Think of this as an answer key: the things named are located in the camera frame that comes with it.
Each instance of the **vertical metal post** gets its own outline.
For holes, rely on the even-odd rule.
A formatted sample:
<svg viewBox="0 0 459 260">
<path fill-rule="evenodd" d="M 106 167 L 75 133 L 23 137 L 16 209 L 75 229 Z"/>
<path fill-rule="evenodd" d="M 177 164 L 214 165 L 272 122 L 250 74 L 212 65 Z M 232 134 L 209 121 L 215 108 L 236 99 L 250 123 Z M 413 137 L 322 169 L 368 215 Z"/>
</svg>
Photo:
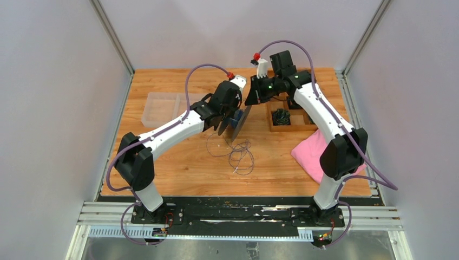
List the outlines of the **vertical metal post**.
<svg viewBox="0 0 459 260">
<path fill-rule="evenodd" d="M 395 259 L 413 260 L 404 231 L 388 231 Z"/>
<path fill-rule="evenodd" d="M 381 20 L 381 17 L 383 17 L 384 13 L 386 12 L 389 4 L 392 2 L 392 0 L 382 0 L 381 4 L 379 5 L 378 9 L 375 12 L 375 15 L 371 19 L 370 24 L 366 28 L 364 34 L 362 35 L 362 38 L 360 39 L 359 43 L 357 44 L 354 52 L 352 53 L 351 57 L 349 58 L 346 67 L 343 70 L 343 75 L 347 76 L 349 71 L 352 69 L 352 66 L 354 65 L 357 57 L 360 55 L 360 52 L 362 49 L 365 47 L 368 39 L 370 38 L 371 34 L 375 30 L 375 27 L 378 25 L 378 23 Z"/>
<path fill-rule="evenodd" d="M 132 66 L 131 62 L 128 59 L 128 56 L 126 52 L 123 49 L 123 46 L 121 45 L 120 40 L 118 39 L 118 36 L 115 33 L 115 30 L 112 27 L 112 24 L 110 23 L 110 20 L 107 17 L 107 14 L 105 13 L 102 4 L 100 3 L 99 0 L 89 0 L 94 8 L 94 11 L 96 12 L 97 16 L 99 17 L 103 27 L 105 28 L 105 31 L 108 34 L 108 37 L 113 43 L 113 46 L 115 47 L 116 51 L 118 52 L 118 55 L 120 56 L 122 62 L 124 63 L 124 66 L 128 70 L 129 74 L 131 76 L 134 75 L 134 67 Z"/>
<path fill-rule="evenodd" d="M 90 228 L 90 226 L 76 226 L 65 260 L 82 259 Z"/>
</svg>

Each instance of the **blue object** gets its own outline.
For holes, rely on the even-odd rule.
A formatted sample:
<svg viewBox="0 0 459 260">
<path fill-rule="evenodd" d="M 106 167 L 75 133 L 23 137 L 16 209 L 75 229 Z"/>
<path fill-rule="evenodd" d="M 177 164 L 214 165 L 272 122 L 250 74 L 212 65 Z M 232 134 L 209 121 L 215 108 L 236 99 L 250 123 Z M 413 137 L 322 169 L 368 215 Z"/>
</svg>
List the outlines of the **blue object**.
<svg viewBox="0 0 459 260">
<path fill-rule="evenodd" d="M 238 109 L 238 110 L 236 110 L 236 112 L 234 112 L 234 119 L 231 118 L 231 120 L 229 122 L 231 127 L 236 128 L 236 126 L 238 125 L 239 120 L 241 119 L 243 113 L 244 113 L 244 111 L 242 109 Z"/>
</svg>

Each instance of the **gray floor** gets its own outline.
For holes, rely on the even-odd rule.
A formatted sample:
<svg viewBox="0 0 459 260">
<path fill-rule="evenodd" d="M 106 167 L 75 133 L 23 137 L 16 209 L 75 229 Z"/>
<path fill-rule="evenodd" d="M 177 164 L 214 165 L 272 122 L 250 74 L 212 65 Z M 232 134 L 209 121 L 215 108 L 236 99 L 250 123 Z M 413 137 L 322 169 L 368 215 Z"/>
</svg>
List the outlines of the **gray floor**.
<svg viewBox="0 0 459 260">
<path fill-rule="evenodd" d="M 350 232 L 341 242 L 321 251 L 302 242 L 166 240 L 140 246 L 122 238 L 89 238 L 83 259 L 274 260 L 274 259 L 395 259 L 385 231 Z"/>
</svg>

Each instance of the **red connector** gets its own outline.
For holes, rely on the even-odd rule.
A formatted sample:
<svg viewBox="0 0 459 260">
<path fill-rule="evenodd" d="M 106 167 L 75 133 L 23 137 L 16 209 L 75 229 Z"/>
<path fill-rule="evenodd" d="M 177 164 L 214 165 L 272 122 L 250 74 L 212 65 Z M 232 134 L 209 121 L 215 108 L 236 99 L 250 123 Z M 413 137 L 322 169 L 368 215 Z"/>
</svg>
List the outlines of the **red connector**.
<svg viewBox="0 0 459 260">
<path fill-rule="evenodd" d="M 253 55 L 253 59 L 256 60 L 256 61 L 259 60 L 260 58 L 261 58 L 261 56 L 260 56 L 259 53 L 255 53 L 255 54 Z"/>
<path fill-rule="evenodd" d="M 226 75 L 229 80 L 232 80 L 234 78 L 234 74 L 230 71 L 228 71 L 228 74 Z"/>
</svg>

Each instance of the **black cable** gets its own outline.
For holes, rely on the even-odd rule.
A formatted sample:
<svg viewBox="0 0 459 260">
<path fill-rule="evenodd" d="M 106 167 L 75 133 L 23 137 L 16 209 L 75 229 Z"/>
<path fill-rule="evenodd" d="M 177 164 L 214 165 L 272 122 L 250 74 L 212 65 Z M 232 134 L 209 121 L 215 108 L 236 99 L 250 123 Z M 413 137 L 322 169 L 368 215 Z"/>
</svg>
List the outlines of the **black cable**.
<svg viewBox="0 0 459 260">
<path fill-rule="evenodd" d="M 278 108 L 276 111 L 272 112 L 273 125 L 275 126 L 286 126 L 290 125 L 290 112 Z"/>
</svg>

